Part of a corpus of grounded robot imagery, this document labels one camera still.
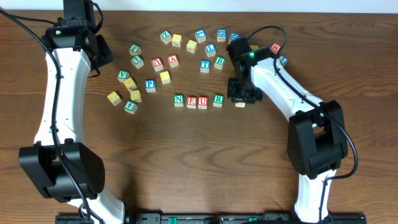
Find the black cable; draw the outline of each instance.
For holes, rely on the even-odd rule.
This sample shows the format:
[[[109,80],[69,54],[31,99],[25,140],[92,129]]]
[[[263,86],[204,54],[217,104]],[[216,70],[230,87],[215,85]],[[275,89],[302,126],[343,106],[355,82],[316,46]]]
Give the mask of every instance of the black cable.
[[[275,68],[275,72],[276,74],[279,76],[279,78],[298,96],[300,97],[304,102],[308,103],[309,105],[311,105],[312,107],[314,107],[316,110],[318,110],[319,112],[321,112],[325,118],[329,119],[331,122],[333,122],[336,127],[344,134],[345,138],[347,139],[349,146],[351,147],[351,149],[353,150],[353,154],[354,154],[354,167],[353,169],[345,174],[345,175],[339,175],[339,176],[335,176],[335,177],[326,177],[325,180],[323,180],[323,188],[322,188],[322,196],[321,196],[321,204],[320,204],[320,208],[319,208],[319,223],[321,223],[322,221],[322,206],[323,206],[323,200],[325,197],[325,191],[326,191],[326,186],[328,185],[328,181],[329,180],[338,180],[338,179],[345,179],[348,177],[351,177],[352,175],[355,174],[356,170],[358,169],[358,152],[355,148],[354,142],[351,139],[351,137],[349,136],[349,134],[347,133],[347,131],[341,126],[341,124],[335,119],[335,117],[333,117],[332,115],[330,115],[328,112],[326,112],[324,109],[322,109],[321,107],[319,107],[318,105],[316,105],[314,102],[310,101],[307,99],[306,96],[303,96],[298,90],[296,90],[294,88],[294,86],[292,86],[283,76],[282,74],[280,74],[279,72],[279,68],[277,68],[277,59],[279,58],[279,54],[282,51],[282,49],[284,48],[285,44],[287,43],[287,32],[283,27],[279,27],[279,26],[265,26],[265,27],[261,27],[260,29],[254,31],[248,38],[247,40],[249,40],[254,34],[256,34],[257,32],[264,30],[264,29],[268,29],[268,28],[275,28],[275,29],[279,29],[281,30],[284,35],[285,35],[285,40],[284,43],[280,46],[278,52],[275,55],[274,58],[274,68]]]
[[[79,215],[80,215],[80,216],[84,215],[84,214],[83,214],[83,209],[86,210],[85,205],[84,205],[84,204],[81,204],[81,205],[79,206]],[[91,212],[91,216],[94,217],[94,218],[96,218],[96,219],[99,221],[99,224],[105,224],[105,221],[104,221],[99,215],[97,215],[97,214],[96,214],[95,212],[93,212],[92,210],[90,210],[90,212]]]
[[[9,14],[9,15],[14,17],[15,19],[22,19],[22,20],[33,21],[33,22],[46,22],[46,23],[55,25],[55,22],[48,21],[46,19],[36,19],[36,18],[22,17],[22,16],[17,16],[17,15],[12,15],[12,14]]]
[[[95,34],[96,34],[96,33],[98,33],[98,31],[100,31],[100,29],[102,27],[102,23],[104,22],[104,15],[102,14],[102,11],[101,11],[101,9],[100,9],[100,7],[98,6],[97,3],[93,2],[93,5],[95,6],[95,8],[97,8],[99,14],[101,15],[101,20],[97,24],[97,26],[95,27]]]
[[[54,141],[54,147],[55,147],[55,151],[57,152],[57,156],[60,159],[60,163],[63,167],[63,169],[65,170],[65,172],[68,174],[68,176],[70,177],[71,181],[73,182],[74,186],[76,187],[81,199],[83,200],[83,203],[85,205],[85,207],[87,208],[87,215],[86,216],[82,216],[82,219],[90,221],[91,220],[91,210],[90,210],[90,206],[88,205],[87,199],[83,194],[83,191],[80,187],[80,185],[77,183],[76,178],[73,176],[73,174],[70,172],[70,169],[67,165],[67,163],[65,162],[65,154],[63,153],[63,151],[60,149],[59,145],[58,145],[58,139],[57,139],[57,129],[55,127],[55,123],[57,122],[57,105],[58,105],[58,95],[59,95],[59,91],[60,91],[60,82],[61,82],[61,71],[60,71],[60,67],[58,65],[57,60],[55,59],[55,57],[52,55],[51,51],[47,48],[47,46],[41,41],[40,37],[38,37],[33,31],[31,31],[27,26],[25,26],[23,23],[19,22],[17,19],[15,19],[12,15],[4,12],[2,9],[0,9],[0,14],[6,16],[8,19],[10,19],[12,22],[15,22],[17,25],[19,25],[21,28],[23,28],[24,30],[26,30],[26,32],[28,32],[35,40],[38,41],[38,43],[44,48],[44,50],[47,52],[47,54],[49,55],[49,57],[51,58],[52,62],[55,65],[55,69],[57,71],[57,73],[55,74],[55,78],[56,80],[56,84],[55,84],[55,94],[54,94],[54,101],[53,101],[53,106],[52,106],[52,115],[51,115],[51,133],[52,133],[52,139]]]

